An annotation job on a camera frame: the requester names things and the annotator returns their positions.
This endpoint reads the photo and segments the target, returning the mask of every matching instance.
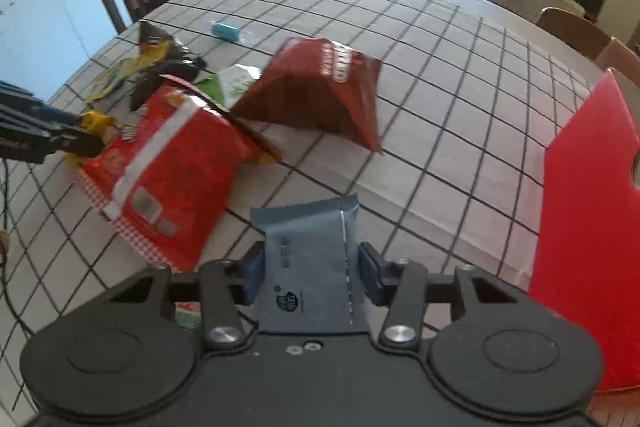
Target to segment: logo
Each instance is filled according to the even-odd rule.
[[[322,44],[320,49],[320,74],[332,76],[335,82],[346,82],[351,68],[351,48],[340,42],[330,42]]]
[[[292,313],[298,309],[298,297],[292,292],[287,292],[286,295],[277,295],[276,304],[282,311]]]

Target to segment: grid tablecloth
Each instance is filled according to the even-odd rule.
[[[377,110],[384,153],[322,132],[256,124],[283,160],[241,169],[202,261],[240,257],[260,239],[249,226],[252,207],[356,192],[358,239],[386,258],[444,273],[473,263],[527,287],[545,147],[597,78],[587,82],[547,51],[446,0],[172,0],[146,18],[201,54],[212,72],[235,63],[264,67],[285,39],[299,35],[383,61]],[[242,28],[241,44],[212,38],[213,20]],[[137,25],[113,39],[52,105],[84,110],[90,81],[136,55],[137,40]],[[123,118],[130,87],[96,107]],[[7,290],[34,330],[145,266],[90,209],[62,155],[39,166],[12,164],[9,197],[17,226]],[[375,331],[384,312],[369,315]],[[424,334],[449,320],[448,305],[429,306]],[[17,422],[34,410],[18,369],[25,341],[0,301],[0,400]]]

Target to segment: cable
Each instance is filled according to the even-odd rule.
[[[33,335],[33,330],[25,324],[24,320],[22,320],[20,315],[15,311],[14,304],[9,298],[9,288],[7,288],[6,285],[6,265],[9,260],[9,166],[6,163],[5,158],[2,158],[2,165],[4,166],[4,187],[2,188],[2,191],[4,192],[4,215],[2,216],[2,232],[0,232],[0,255],[2,256],[2,266],[0,268],[2,271],[2,288],[4,288],[4,302],[6,302],[6,307],[9,308],[9,312],[20,325],[22,331],[31,336]]]

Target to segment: black grid line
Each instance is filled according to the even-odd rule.
[[[529,43],[527,43],[527,53],[530,53],[529,51]],[[531,82],[530,82],[530,73],[531,70],[529,68],[527,68],[527,70],[529,71],[529,81],[527,82],[527,98],[530,97],[531,94]],[[529,136],[529,105],[527,105],[527,120],[526,120],[526,133],[525,136]],[[524,147],[522,150],[522,164],[520,165],[521,167],[521,171],[524,171],[524,163],[527,157],[527,143],[528,140],[525,140],[524,142]],[[502,256],[500,258],[500,264],[498,264],[498,277],[500,277],[500,272],[502,272],[502,267],[504,266],[504,260],[507,257],[507,252],[509,251],[509,243],[511,241],[511,233],[513,232],[513,223],[515,221],[515,215],[518,211],[518,204],[520,203],[520,190],[522,188],[522,172],[519,174],[519,178],[518,178],[518,190],[516,191],[516,201],[515,204],[513,205],[513,219],[510,220],[509,222],[509,229],[507,231],[507,239],[504,242],[504,249],[502,250]]]
[[[476,28],[476,34],[474,35],[474,42],[472,43],[472,48],[475,46],[476,44],[476,39],[478,38],[478,33],[480,32],[480,28],[482,27],[481,24],[478,25],[478,28]],[[469,54],[469,56],[466,58],[466,65],[463,71],[466,71],[467,68],[469,67],[469,64],[471,63],[471,59],[472,59],[472,54]],[[429,65],[429,62],[431,61],[428,60],[427,63],[424,65],[423,71],[424,69],[427,68],[427,66]],[[462,89],[462,77],[460,78],[460,81],[458,83],[458,86],[456,87],[456,92],[453,95],[453,99],[451,100],[450,104],[449,104],[449,108],[447,109],[447,113],[445,115],[444,121],[442,122],[442,126],[439,128],[438,130],[438,136],[436,137],[436,140],[433,144],[433,148],[431,149],[431,153],[427,159],[427,162],[425,163],[424,167],[421,169],[420,172],[420,176],[418,177],[418,182],[414,187],[414,190],[412,191],[411,195],[409,196],[409,199],[407,200],[404,208],[402,209],[402,213],[400,215],[400,217],[398,218],[398,223],[402,223],[402,220],[404,219],[404,216],[406,216],[407,212],[409,211],[409,208],[411,207],[412,203],[414,202],[415,196],[418,193],[418,190],[420,189],[420,186],[422,185],[422,181],[425,179],[425,177],[428,175],[428,170],[429,167],[431,166],[431,163],[433,162],[433,159],[436,156],[436,152],[438,151],[438,147],[440,146],[440,141],[442,140],[442,136],[445,133],[445,129],[447,128],[447,123],[449,122],[449,118],[453,112],[453,107],[456,104],[456,100],[458,100],[458,97],[460,95],[460,90]],[[494,95],[495,98],[497,98],[498,96],[498,90],[496,89],[496,93]],[[464,223],[464,218],[466,215],[466,209],[465,212],[463,213],[462,218],[460,219],[460,224],[459,227],[460,229],[462,228],[462,224]],[[391,246],[391,243],[393,242],[394,238],[396,237],[396,233],[398,233],[398,227],[394,227],[394,231],[391,233],[391,236],[388,238],[385,248],[382,251],[382,255],[384,256],[387,252],[387,250],[389,249],[389,247]],[[452,241],[452,245],[450,247],[450,251],[453,250],[453,247],[455,246],[455,243],[458,240],[458,236],[460,235],[460,230],[458,230],[456,232],[456,237],[455,239]],[[446,264],[449,262],[449,255],[450,255],[450,251],[447,251],[447,259],[444,262],[442,269],[444,269],[444,266],[446,266]]]
[[[237,12],[234,12],[231,9],[226,9],[225,6],[229,6],[229,4],[226,4],[228,0],[217,0],[218,1],[217,4],[210,3],[210,2],[208,4],[204,3],[207,6],[207,7],[204,7],[203,2],[205,1],[207,0],[192,0],[190,3],[190,0],[171,0],[167,4],[165,4],[162,9],[155,10],[154,12],[146,16],[146,19],[150,20],[150,22],[152,22],[153,24],[161,28],[164,28],[169,33],[176,35],[178,38],[180,38],[180,36],[186,36],[184,40],[185,40],[185,44],[187,45],[189,42],[192,42],[193,39],[196,39],[199,36],[210,37],[210,33],[206,31],[200,31],[197,28],[197,24],[200,21],[204,21],[208,17],[211,17],[211,18],[216,17],[216,18],[219,18],[220,20],[229,20],[232,22],[235,21],[235,22],[238,22],[239,25],[242,26],[242,28],[245,28],[245,26],[250,25],[253,22],[261,22],[263,24],[266,24],[270,28],[270,33],[267,37],[262,38],[260,41],[256,40],[255,42],[252,42],[252,45],[245,45],[242,42],[240,42],[239,44],[236,44],[239,48],[244,49],[244,52],[239,56],[239,58],[237,58],[234,61],[235,63],[241,64],[242,61],[245,59],[245,57],[247,57],[250,54],[255,54],[255,52],[260,52],[262,55],[264,55],[265,60],[268,60],[268,58],[270,58],[271,55],[273,55],[273,52],[265,51],[264,44],[270,39],[273,39],[274,35],[277,32],[286,31],[292,35],[303,35],[300,32],[290,29],[291,27],[293,27],[292,23],[295,22],[298,17],[300,17],[301,15],[304,15],[305,13],[315,12],[314,9],[316,8],[316,6],[325,0],[314,0],[314,3],[310,4],[305,9],[299,9],[299,8],[293,7],[293,9],[296,10],[295,12],[296,15],[295,17],[293,17],[292,20],[288,20],[286,22],[283,22],[282,20],[278,20],[278,21],[268,20],[268,22],[264,22],[262,19],[265,18],[265,16],[267,16],[269,12],[266,12],[265,14],[260,16],[243,17],[242,7],[236,10]],[[236,1],[233,1],[232,4],[234,4],[235,6],[240,6],[244,2],[244,5],[242,6],[247,6],[253,1],[254,0],[236,0]],[[289,0],[278,0],[278,1],[269,0],[268,2],[270,3],[269,6],[271,8],[275,8],[275,7],[289,7],[289,4],[287,3],[288,1]],[[542,184],[540,184],[540,182],[537,179],[533,178],[528,172],[525,172],[528,141],[532,140],[538,146],[542,147],[542,150],[544,150],[544,148],[546,147],[546,144],[540,143],[537,139],[533,138],[532,136],[529,136],[530,112],[535,111],[538,115],[540,115],[541,117],[551,122],[550,118],[540,113],[539,111],[535,110],[535,108],[531,107],[530,105],[530,97],[531,97],[531,89],[532,89],[531,81],[530,81],[531,73],[533,70],[539,71],[541,74],[548,76],[552,83],[552,89],[553,89],[552,99],[554,102],[554,121],[552,123],[554,125],[554,129],[556,129],[556,132],[558,130],[558,112],[556,110],[558,106],[556,106],[556,103],[561,104],[568,111],[570,111],[571,113],[574,113],[578,108],[578,99],[582,100],[581,95],[578,94],[578,89],[577,89],[578,84],[581,86],[581,88],[584,88],[586,90],[591,89],[590,84],[588,84],[588,82],[585,79],[582,79],[581,76],[577,76],[577,73],[572,71],[570,68],[567,68],[566,66],[562,66],[561,69],[563,69],[563,71],[565,72],[568,72],[572,91],[574,94],[574,102],[575,102],[575,108],[566,107],[560,100],[557,100],[555,97],[556,79],[554,76],[553,68],[558,67],[556,66],[558,62],[553,57],[550,57],[550,55],[548,55],[546,52],[540,53],[541,51],[540,49],[538,49],[536,46],[532,46],[530,43],[527,43],[526,45],[526,49],[527,49],[527,60],[526,60],[527,75],[526,76],[527,78],[523,78],[522,75],[519,74],[518,72],[513,72],[513,74],[523,79],[527,83],[526,124],[523,132],[521,128],[505,121],[503,118],[498,118],[494,115],[496,105],[497,105],[498,94],[505,93],[508,96],[511,96],[506,90],[501,89],[501,87],[503,87],[502,86],[502,70],[503,70],[502,64],[503,64],[504,57],[506,57],[507,56],[506,54],[509,53],[508,49],[513,49],[511,48],[510,41],[513,40],[514,42],[518,42],[518,44],[520,44],[521,42],[517,39],[516,35],[512,34],[510,31],[500,26],[501,28],[500,31],[502,33],[502,46],[500,48],[500,59],[498,60],[498,62],[496,62],[492,55],[489,57],[484,57],[483,55],[481,55],[479,50],[478,52],[476,52],[476,50],[478,49],[476,44],[479,41],[489,42],[489,41],[483,40],[482,37],[480,36],[480,32],[483,27],[487,26],[489,28],[496,30],[498,26],[496,26],[495,24],[492,24],[491,21],[484,20],[482,17],[478,17],[474,14],[464,12],[460,6],[454,6],[446,2],[445,0],[379,0],[380,9],[378,10],[373,9],[372,4],[366,4],[366,6],[372,8],[371,10],[369,10],[369,12],[364,12],[367,15],[367,19],[370,19],[369,22],[367,22],[366,24],[358,23],[357,21],[353,21],[353,20],[351,22],[342,20],[342,15],[346,13],[347,10],[350,10],[353,7],[368,9],[368,8],[365,8],[364,6],[360,6],[362,1],[363,0],[352,0],[352,2],[340,1],[342,3],[341,4],[342,11],[334,12],[332,16],[322,15],[322,17],[324,17],[324,19],[322,20],[323,24],[320,27],[316,28],[311,33],[313,34],[313,36],[322,36],[324,31],[332,23],[344,22],[344,23],[350,24],[353,27],[353,28],[349,28],[351,32],[349,39],[343,42],[346,45],[350,45],[356,42],[356,40],[360,38],[364,34],[364,32],[372,32],[374,35],[381,35],[381,36],[390,38],[391,42],[388,45],[388,48],[386,49],[386,51],[384,51],[382,55],[383,62],[385,62],[386,58],[392,53],[392,51],[394,50],[394,47],[398,44],[398,42],[402,42],[403,45],[408,46],[410,49],[423,54],[426,60],[424,61],[423,65],[420,67],[420,71],[418,71],[417,73],[415,73],[415,70],[412,73],[411,71],[412,68],[409,67],[410,64],[398,64],[398,63],[386,64],[386,67],[395,68],[394,70],[391,70],[391,71],[398,70],[399,73],[408,74],[410,76],[410,86],[408,90],[404,93],[404,95],[401,97],[401,100],[399,103],[394,102],[393,100],[389,100],[388,98],[385,98],[381,94],[377,95],[377,98],[381,102],[385,102],[389,104],[388,110],[390,112],[390,119],[385,123],[386,128],[382,132],[381,141],[385,139],[385,137],[388,135],[390,129],[393,127],[396,120],[400,117],[400,115],[402,115],[401,111],[404,111],[405,113],[412,115],[412,117],[418,118],[420,121],[429,123],[430,125],[433,125],[437,128],[437,138],[431,148],[430,155],[426,160],[425,165],[416,164],[414,161],[403,157],[402,154],[393,152],[386,145],[383,147],[383,152],[385,153],[385,155],[391,158],[394,158],[395,160],[402,162],[404,165],[410,166],[412,169],[415,169],[416,171],[418,171],[418,178],[417,178],[417,182],[415,183],[414,187],[411,190],[409,199],[407,200],[406,204],[402,208],[402,213],[398,219],[392,219],[388,216],[385,216],[375,208],[371,208],[371,205],[362,204],[362,203],[360,205],[363,208],[363,210],[370,212],[377,219],[382,220],[385,223],[385,226],[391,225],[391,227],[389,227],[390,232],[388,234],[388,237],[386,238],[385,246],[383,248],[382,253],[386,254],[386,252],[388,251],[388,248],[391,246],[391,244],[394,241],[394,238],[398,234],[398,231],[401,231],[403,233],[407,233],[408,235],[410,235],[415,239],[422,241],[426,245],[430,245],[431,247],[435,248],[439,252],[442,252],[444,254],[444,261],[440,269],[441,271],[445,271],[447,269],[447,266],[449,266],[449,264],[452,263],[453,260],[455,260],[457,263],[468,263],[468,261],[465,260],[461,255],[456,253],[454,249],[456,247],[457,242],[459,241],[460,233],[465,223],[466,214],[468,213],[468,209],[471,206],[472,201],[479,201],[485,206],[487,206],[492,212],[498,214],[499,216],[502,216],[503,218],[508,219],[509,221],[509,228],[508,228],[508,233],[507,233],[505,244],[504,244],[504,250],[501,252],[502,256],[500,258],[500,263],[498,264],[498,275],[500,275],[500,272],[502,271],[502,266],[505,263],[508,246],[511,241],[511,232],[513,230],[514,223],[517,223],[518,226],[523,227],[523,229],[527,230],[529,233],[533,233],[537,235],[537,232],[535,230],[527,226],[526,223],[522,223],[521,220],[518,220],[515,217],[518,209],[518,202],[519,202],[520,190],[522,188],[523,179],[527,178],[531,182],[534,182],[537,187],[542,187]],[[393,11],[392,9],[394,6],[404,6],[407,8],[411,8],[415,10],[415,13],[405,10],[406,12],[413,14],[412,17],[410,17],[411,20],[405,20],[408,17],[404,17],[404,15],[401,12]],[[189,13],[189,16],[186,16],[187,12],[189,12],[189,10],[192,8],[195,8],[195,10],[192,10]],[[171,14],[165,14],[163,16],[162,14],[169,9],[172,10]],[[420,19],[420,17],[424,14],[428,14],[431,17],[433,17],[434,19],[431,22],[434,24],[437,24],[438,28],[442,27],[442,30],[439,31],[439,29],[437,28],[434,28],[432,26],[427,27],[424,24],[418,25],[418,19]],[[384,21],[391,21],[391,22],[397,23],[398,28],[400,27],[402,28],[401,34],[399,34],[397,37],[385,35],[384,26],[377,24],[379,21],[383,20],[382,17],[385,18]],[[472,25],[475,26],[474,33],[469,32],[469,28],[471,28]],[[98,53],[94,55],[94,57],[92,57],[84,67],[80,68],[80,70],[78,70],[73,75],[73,77],[70,79],[68,84],[66,84],[56,92],[56,94],[50,100],[50,103],[55,107],[68,109],[68,110],[71,110],[71,109],[79,110],[79,108],[83,108],[83,107],[89,107],[89,108],[97,107],[106,112],[109,112],[115,109],[116,107],[119,107],[121,103],[125,103],[126,98],[129,96],[130,89],[132,88],[131,83],[127,83],[125,87],[120,89],[119,92],[114,93],[108,99],[101,100],[97,103],[84,104],[82,96],[84,93],[87,92],[88,89],[90,89],[90,86],[91,86],[90,82],[86,82],[87,68],[89,66],[92,66],[96,69],[104,70],[106,68],[109,68],[113,64],[117,63],[122,58],[130,56],[132,53],[135,52],[135,47],[137,44],[136,32],[138,30],[138,26],[139,26],[138,24],[130,26],[122,35],[118,36],[117,38],[114,38],[111,42],[105,45],[100,51],[98,51]],[[448,32],[449,28],[451,28],[452,26],[460,29],[460,31],[467,32],[472,37],[471,44],[469,46],[463,46],[463,49],[465,49],[466,52],[468,52],[468,56],[466,57],[466,64],[464,68],[460,68],[459,65],[453,64],[449,60],[449,57],[446,57],[444,55],[443,57],[439,57],[436,55],[436,53],[439,53],[438,47],[441,42],[452,42],[453,44],[458,44],[454,37],[450,37],[450,33]],[[406,42],[402,40],[405,38],[407,33],[410,31],[410,29],[414,27],[420,28],[421,30],[424,30],[424,31],[429,31],[430,29],[433,30],[431,34],[433,37],[435,37],[435,44],[433,45],[431,52],[427,53],[423,49],[420,49],[419,47],[415,46],[414,44],[411,44],[410,42]],[[222,45],[219,41],[216,41],[215,39],[211,39],[211,46],[202,55],[209,54],[219,45]],[[531,60],[532,54],[536,54],[539,58],[547,60],[549,64],[548,73],[546,73],[546,71],[540,70],[539,68],[536,67],[534,63],[532,63],[532,60]],[[479,55],[480,57],[488,60],[491,64],[498,66],[498,73],[497,73],[498,77],[495,85],[485,80],[485,78],[479,78],[478,76],[474,75],[474,77],[479,81],[481,81],[483,84],[486,84],[487,86],[491,86],[491,88],[494,89],[494,92],[493,92],[494,97],[493,97],[491,111],[481,107],[481,104],[474,101],[472,99],[472,96],[466,96],[465,98],[460,96],[465,75],[471,74],[468,72],[468,68],[472,60],[472,57],[474,55]],[[422,78],[422,76],[425,76],[425,72],[430,62],[432,61],[433,57],[436,57],[438,60],[441,60],[444,64],[448,64],[449,66],[456,67],[461,71],[460,80],[458,82],[458,85],[454,93],[449,92],[446,89],[443,89],[439,85],[436,85],[434,82],[431,82],[430,79],[428,78]],[[211,64],[208,70],[210,72],[215,72],[216,65]],[[76,80],[81,80],[81,79],[82,79],[81,86],[80,84],[74,85],[74,82]],[[434,87],[440,90],[441,92],[446,92],[448,96],[452,96],[452,99],[449,102],[449,107],[447,108],[447,111],[446,111],[446,116],[442,123],[438,123],[438,121],[430,120],[430,118],[423,116],[421,114],[417,114],[415,111],[409,110],[409,108],[405,107],[406,102],[411,98],[412,93],[414,92],[416,87],[419,85],[418,82],[424,82],[425,84],[428,84],[429,86]],[[456,102],[459,100],[463,100],[465,103],[468,103],[471,107],[481,111],[484,115],[489,115],[488,127],[484,135],[484,141],[482,143],[482,147],[472,142],[471,140],[465,138],[464,136],[461,136],[460,133],[447,128],[447,124],[449,123],[454,106]],[[503,158],[498,157],[494,153],[487,150],[488,140],[490,139],[490,136],[491,136],[494,120],[500,121],[502,124],[508,126],[510,129],[517,130],[519,134],[522,134],[523,149],[522,149],[522,158],[519,166],[513,166],[507,161],[505,161]],[[267,124],[263,129],[261,129],[260,132],[268,133],[269,129],[270,129],[270,125]],[[459,187],[455,183],[452,183],[450,180],[444,179],[442,176],[440,176],[436,172],[428,172],[430,165],[432,163],[432,160],[435,158],[441,139],[444,137],[445,131],[447,134],[456,137],[457,139],[464,142],[466,145],[475,147],[475,149],[480,152],[478,165],[474,172],[473,181],[469,188]],[[372,158],[374,157],[373,153],[369,153],[367,155],[367,157],[364,159],[364,162],[358,168],[355,175],[349,174],[350,180],[349,180],[347,190],[338,190],[335,187],[329,186],[328,184],[325,184],[322,180],[316,179],[315,177],[303,171],[303,168],[304,168],[303,163],[314,151],[314,149],[316,148],[316,146],[318,145],[318,143],[323,137],[324,137],[324,133],[319,132],[314,139],[311,139],[308,142],[308,144],[305,145],[304,150],[301,149],[298,151],[300,152],[300,154],[296,155],[296,160],[294,162],[290,162],[286,160],[281,160],[279,162],[279,164],[286,169],[286,173],[284,174],[283,178],[276,184],[276,186],[273,189],[271,189],[270,194],[267,197],[266,201],[262,202],[262,206],[267,206],[274,200],[274,198],[277,197],[281,189],[287,184],[287,182],[290,181],[293,174],[301,176],[305,180],[308,180],[309,182],[312,182],[318,185],[319,187],[324,188],[324,190],[327,190],[328,193],[335,194],[336,196],[347,194],[354,190],[354,188],[356,187],[356,184],[361,179],[361,177],[363,176],[364,172],[367,169],[367,166],[369,166]],[[478,183],[479,176],[481,173],[482,165],[484,165],[485,159],[487,157],[491,157],[492,159],[498,162],[509,165],[511,168],[515,168],[517,172],[518,190],[516,192],[516,200],[514,202],[513,212],[511,214],[499,208],[495,208],[494,205],[489,204],[486,201],[482,200],[482,198],[479,198],[478,196],[474,195],[476,190],[476,185]],[[12,190],[12,196],[10,198],[9,213],[12,221],[12,232],[15,231],[15,237],[17,238],[18,245],[22,249],[22,253],[20,253],[20,255],[17,255],[16,259],[12,259],[12,263],[15,262],[15,264],[12,266],[11,273],[9,274],[9,282],[11,282],[12,278],[14,277],[17,268],[20,266],[20,263],[29,263],[30,269],[33,271],[33,273],[36,276],[36,283],[35,283],[34,289],[31,291],[30,295],[28,296],[28,299],[26,300],[26,303],[23,305],[20,311],[20,316],[22,316],[30,308],[30,304],[34,296],[36,295],[36,293],[40,290],[40,288],[42,288],[44,295],[46,296],[47,302],[51,305],[51,308],[53,309],[54,313],[60,316],[68,312],[72,302],[74,301],[75,296],[80,291],[84,282],[90,276],[93,275],[95,280],[97,280],[98,284],[101,287],[107,288],[108,286],[108,284],[99,276],[96,270],[96,266],[101,261],[107,259],[106,258],[107,253],[117,236],[116,232],[111,233],[110,237],[108,238],[108,240],[105,241],[105,243],[101,243],[100,251],[97,253],[97,255],[95,256],[92,255],[93,260],[90,262],[85,257],[85,252],[82,251],[82,248],[79,247],[79,245],[75,244],[72,238],[72,234],[74,234],[74,232],[76,230],[79,230],[81,227],[84,227],[85,218],[89,216],[91,209],[84,211],[84,214],[81,217],[78,217],[78,220],[71,227],[66,227],[61,221],[56,211],[60,202],[64,200],[65,196],[71,190],[72,185],[69,187],[66,187],[63,192],[60,192],[62,195],[56,195],[56,197],[58,198],[58,201],[50,201],[44,192],[44,190],[46,190],[47,183],[49,183],[50,181],[51,182],[56,181],[54,176],[60,170],[62,162],[63,160],[60,159],[60,161],[56,162],[55,164],[48,166],[47,168],[50,168],[50,170],[45,171],[46,174],[44,176],[41,175],[39,172],[36,172],[38,168],[33,165],[27,165],[26,169],[25,167],[20,167],[18,169],[18,166],[19,166],[18,162],[10,162],[10,185],[11,185],[10,188]],[[455,189],[465,197],[465,206],[463,209],[462,217],[460,217],[460,220],[457,224],[456,235],[449,248],[444,248],[443,246],[434,242],[431,237],[426,237],[428,234],[422,235],[419,231],[416,232],[415,230],[409,229],[409,227],[406,227],[401,224],[402,220],[404,219],[404,216],[406,215],[406,213],[408,212],[412,204],[412,201],[415,199],[416,194],[420,189],[422,182],[424,181],[427,175],[434,178],[441,184],[444,184],[449,188]],[[11,183],[12,178],[16,180],[16,182],[13,184]],[[21,193],[20,197],[22,197],[22,193],[24,193],[25,190],[31,190],[30,187],[33,187],[32,184],[35,184],[36,191],[34,192],[34,195],[30,198],[30,201],[22,201],[21,199],[20,200],[14,199],[17,193],[20,192]],[[43,222],[36,227],[36,230],[34,232],[30,230],[30,233],[32,235],[31,237],[27,238],[27,240],[25,241],[23,240],[24,238],[22,237],[22,234],[20,232],[21,225],[24,225],[26,223],[26,220],[30,215],[30,210],[33,210],[33,205],[42,204],[38,196],[42,197],[42,200],[44,201],[44,204],[47,207],[47,212]],[[11,207],[12,201],[17,201],[17,203],[20,204],[20,212],[18,216],[14,216],[14,213],[12,213],[12,207]],[[231,242],[231,246],[228,247],[226,251],[215,252],[215,255],[217,257],[228,258],[232,254],[232,252],[238,247],[238,244],[242,241],[242,239],[246,236],[246,234],[251,229],[253,229],[253,227],[251,226],[251,223],[249,222],[248,219],[246,219],[244,216],[236,212],[233,208],[230,208],[228,205],[225,211],[227,214],[229,214],[229,216],[231,216],[234,219],[237,219],[241,224],[240,225],[241,231],[238,233],[238,237],[235,237],[235,239]],[[29,247],[36,240],[36,238],[41,233],[43,233],[44,226],[50,219],[55,220],[56,224],[60,227],[60,230],[62,230],[62,233],[64,235],[64,240],[62,242],[62,245],[56,250],[53,257],[47,263],[47,266],[44,267],[44,269],[37,270],[33,264],[33,261],[28,256],[28,250],[29,250]],[[66,248],[66,247],[71,247],[74,250],[74,252],[80,256],[80,259],[83,263],[83,270],[82,270],[83,275],[80,278],[79,282],[77,283],[76,281],[73,281],[73,282],[70,281],[70,283],[75,284],[75,287],[73,288],[71,295],[68,296],[68,298],[65,297],[66,302],[63,305],[59,305],[59,304],[56,304],[52,295],[50,294],[49,289],[47,288],[46,282],[44,281],[44,277],[47,275],[47,273],[49,273],[49,270],[52,267],[53,263],[55,263],[58,260],[63,248]],[[16,327],[18,327],[18,323],[14,323],[12,325],[10,329],[10,333],[7,336],[6,342],[4,343],[4,346],[0,346],[0,361],[4,360],[4,362],[9,367],[12,378],[14,378],[15,383],[18,385],[18,393],[13,401],[12,410],[15,410],[15,408],[18,406],[18,404],[20,403],[23,397],[27,401],[27,403],[32,407],[32,409],[34,409],[34,404],[29,396],[28,390],[24,387],[24,382],[20,382],[20,376],[18,373],[16,373],[17,368],[11,367],[9,360],[7,360],[6,358],[6,352],[12,340],[12,336],[15,334]],[[433,325],[429,325],[427,323],[424,324],[424,327],[426,327],[430,331],[438,331],[438,328],[436,328]]]

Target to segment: dark red snack bag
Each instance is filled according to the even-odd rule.
[[[231,114],[321,129],[379,152],[376,89],[381,65],[339,42],[290,38]]]

